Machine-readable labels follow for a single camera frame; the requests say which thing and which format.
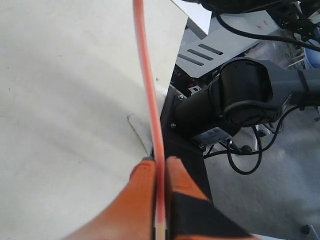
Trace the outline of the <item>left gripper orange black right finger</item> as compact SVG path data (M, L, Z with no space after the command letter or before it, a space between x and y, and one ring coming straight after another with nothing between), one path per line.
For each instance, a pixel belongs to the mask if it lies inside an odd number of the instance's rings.
M251 240L253 236L217 210L181 159L165 163L166 218L170 240Z

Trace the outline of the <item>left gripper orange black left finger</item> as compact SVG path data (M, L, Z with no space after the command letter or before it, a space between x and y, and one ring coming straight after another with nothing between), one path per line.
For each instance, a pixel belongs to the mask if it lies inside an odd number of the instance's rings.
M65 240L151 240L154 227L156 163L143 159L118 196Z

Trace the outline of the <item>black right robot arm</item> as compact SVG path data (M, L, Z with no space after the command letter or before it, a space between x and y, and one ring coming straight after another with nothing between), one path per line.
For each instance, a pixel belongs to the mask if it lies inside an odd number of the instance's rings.
M170 240L320 237L318 69L234 58L162 109Z

